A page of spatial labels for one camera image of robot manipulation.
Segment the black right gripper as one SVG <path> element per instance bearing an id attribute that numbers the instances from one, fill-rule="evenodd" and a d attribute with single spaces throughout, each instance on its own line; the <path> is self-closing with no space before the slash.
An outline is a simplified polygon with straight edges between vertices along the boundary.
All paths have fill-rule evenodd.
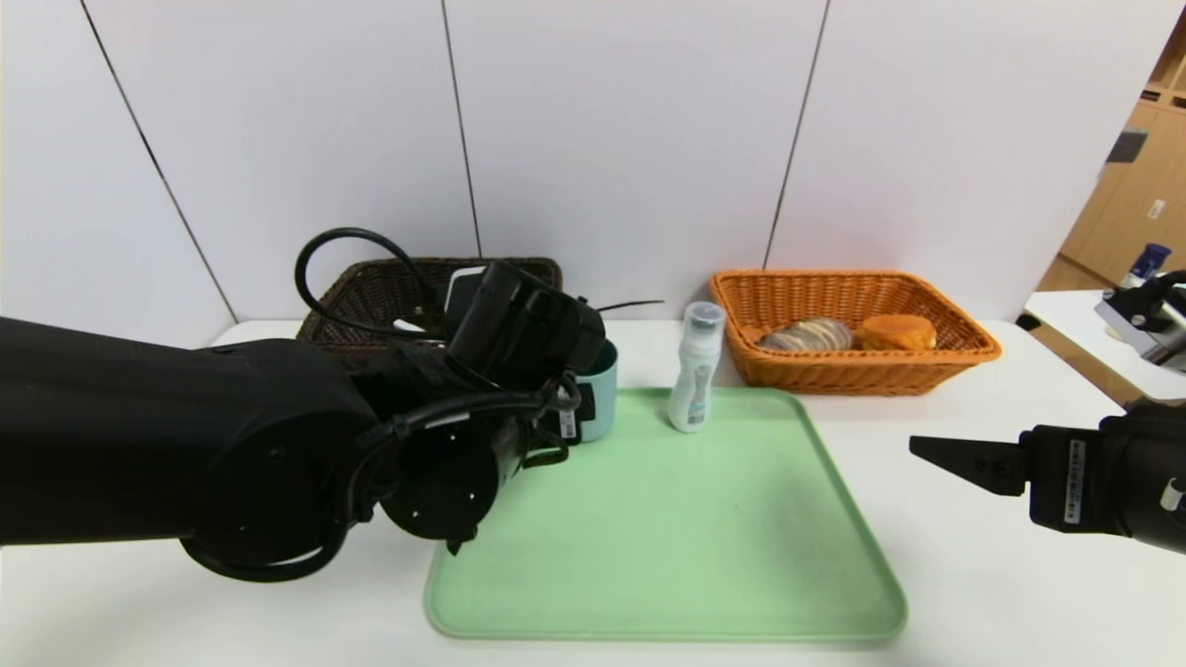
<path id="1" fill-rule="evenodd" d="M 1142 404 L 1096 428 L 1037 426 L 1020 445 L 911 436 L 908 451 L 1064 535 L 1115 535 L 1182 553 L 1182 407 Z"/>

